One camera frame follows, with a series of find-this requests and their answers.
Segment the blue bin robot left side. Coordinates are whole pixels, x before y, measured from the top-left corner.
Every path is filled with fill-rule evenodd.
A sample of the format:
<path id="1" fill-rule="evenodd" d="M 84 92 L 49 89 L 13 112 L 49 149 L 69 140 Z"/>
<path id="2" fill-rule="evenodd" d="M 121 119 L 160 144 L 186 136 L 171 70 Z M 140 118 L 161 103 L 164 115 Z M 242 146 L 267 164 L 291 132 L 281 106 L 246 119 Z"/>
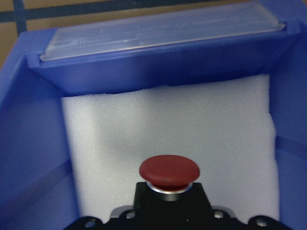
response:
<path id="1" fill-rule="evenodd" d="M 62 230 L 83 217 L 62 98 L 258 75 L 270 77 L 276 220 L 304 230 L 307 7 L 302 1 L 253 0 L 21 34 L 0 72 L 1 229 Z M 243 224 L 254 217 L 242 222 L 231 209 L 211 205 Z"/>

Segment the white foam pad left bin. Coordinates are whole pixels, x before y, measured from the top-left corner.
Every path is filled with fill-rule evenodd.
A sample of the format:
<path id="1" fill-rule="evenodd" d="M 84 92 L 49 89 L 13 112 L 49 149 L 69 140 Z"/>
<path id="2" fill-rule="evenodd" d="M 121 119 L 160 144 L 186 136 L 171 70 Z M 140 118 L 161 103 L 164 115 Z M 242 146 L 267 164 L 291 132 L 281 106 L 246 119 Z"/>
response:
<path id="1" fill-rule="evenodd" d="M 195 161 L 211 204 L 278 219 L 269 75 L 61 100 L 80 213 L 108 221 L 132 204 L 149 157 Z"/>

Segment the red push button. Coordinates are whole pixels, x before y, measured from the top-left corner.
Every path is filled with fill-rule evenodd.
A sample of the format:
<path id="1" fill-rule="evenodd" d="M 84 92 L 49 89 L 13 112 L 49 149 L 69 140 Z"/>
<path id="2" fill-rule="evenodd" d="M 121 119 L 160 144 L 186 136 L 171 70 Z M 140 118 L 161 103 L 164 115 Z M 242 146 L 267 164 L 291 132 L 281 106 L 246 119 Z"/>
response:
<path id="1" fill-rule="evenodd" d="M 136 184 L 133 207 L 148 212 L 202 212 L 212 206 L 200 183 L 198 165 L 178 155 L 158 155 L 139 167 L 145 180 Z"/>

